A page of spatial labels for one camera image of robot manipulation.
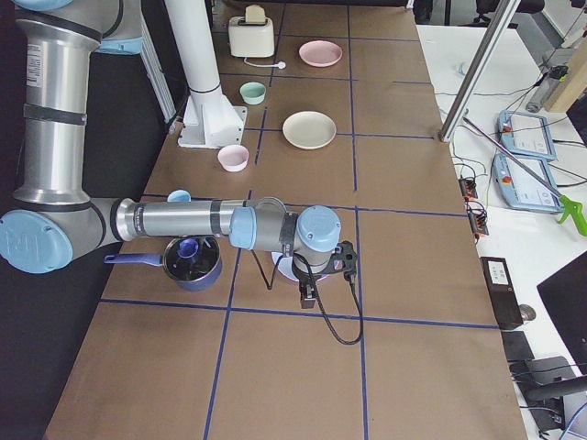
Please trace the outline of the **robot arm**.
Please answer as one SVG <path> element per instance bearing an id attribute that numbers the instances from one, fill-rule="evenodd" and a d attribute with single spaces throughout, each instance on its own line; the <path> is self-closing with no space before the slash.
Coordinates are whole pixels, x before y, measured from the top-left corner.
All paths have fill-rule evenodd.
<path id="1" fill-rule="evenodd" d="M 82 180 L 90 56 L 141 50 L 141 4 L 18 1 L 15 17 L 28 54 L 24 181 L 14 193 L 17 208 L 1 219 L 1 255 L 11 266 L 47 273 L 111 243 L 167 237 L 161 254 L 118 254 L 106 262 L 160 267 L 178 285 L 201 291 L 221 273 L 217 241 L 227 237 L 233 247 L 288 260 L 305 308 L 320 301 L 318 280 L 351 276 L 355 253 L 325 206 L 295 213 L 273 197 L 137 203 L 88 196 Z"/>

